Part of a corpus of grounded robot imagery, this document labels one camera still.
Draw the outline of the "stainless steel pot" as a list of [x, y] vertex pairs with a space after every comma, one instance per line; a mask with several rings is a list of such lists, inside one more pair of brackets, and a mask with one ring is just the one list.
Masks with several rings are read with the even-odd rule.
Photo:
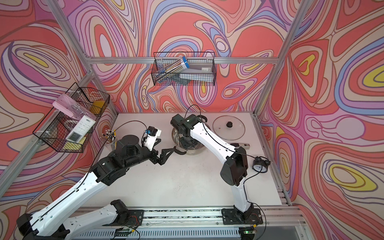
[[176, 145], [176, 149], [182, 153], [186, 153], [187, 155], [198, 155], [205, 150], [205, 146], [198, 141], [194, 141], [192, 146], [188, 148], [184, 148], [182, 144], [182, 135], [178, 133], [177, 129], [172, 129], [172, 139]]

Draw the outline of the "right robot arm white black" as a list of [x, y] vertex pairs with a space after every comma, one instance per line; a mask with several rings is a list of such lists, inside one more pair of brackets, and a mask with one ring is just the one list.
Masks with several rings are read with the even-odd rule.
[[221, 178], [229, 186], [234, 197], [234, 209], [241, 221], [250, 217], [254, 210], [253, 204], [249, 203], [242, 185], [247, 176], [248, 160], [243, 147], [235, 147], [226, 143], [210, 129], [196, 115], [183, 118], [177, 114], [171, 119], [171, 125], [184, 138], [184, 145], [189, 145], [191, 140], [197, 141], [210, 150], [222, 163]]

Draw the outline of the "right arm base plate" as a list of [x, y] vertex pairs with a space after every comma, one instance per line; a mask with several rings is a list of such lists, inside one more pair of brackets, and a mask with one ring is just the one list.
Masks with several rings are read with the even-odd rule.
[[235, 208], [221, 210], [224, 225], [261, 225], [264, 223], [260, 209], [252, 209], [242, 213]]

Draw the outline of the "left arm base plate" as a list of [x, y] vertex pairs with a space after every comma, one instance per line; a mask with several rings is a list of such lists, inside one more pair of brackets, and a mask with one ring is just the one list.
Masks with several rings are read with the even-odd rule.
[[142, 225], [144, 210], [124, 210], [118, 212], [116, 219], [108, 226], [138, 227]]

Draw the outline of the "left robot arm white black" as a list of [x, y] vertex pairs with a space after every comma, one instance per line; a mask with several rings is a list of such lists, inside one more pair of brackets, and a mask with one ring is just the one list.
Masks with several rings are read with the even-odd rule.
[[72, 240], [103, 225], [125, 225], [137, 221], [121, 200], [96, 211], [72, 217], [87, 200], [112, 185], [127, 171], [145, 161], [163, 165], [175, 148], [155, 150], [161, 140], [147, 136], [140, 140], [126, 135], [117, 142], [116, 149], [95, 163], [89, 172], [62, 196], [34, 214], [23, 214], [17, 226], [25, 240]]

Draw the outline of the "glass pot lid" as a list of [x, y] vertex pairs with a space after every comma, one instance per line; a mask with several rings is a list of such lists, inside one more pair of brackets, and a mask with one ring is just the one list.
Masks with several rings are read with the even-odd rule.
[[213, 122], [213, 131], [220, 138], [227, 141], [240, 139], [246, 132], [244, 123], [234, 116], [220, 116]]

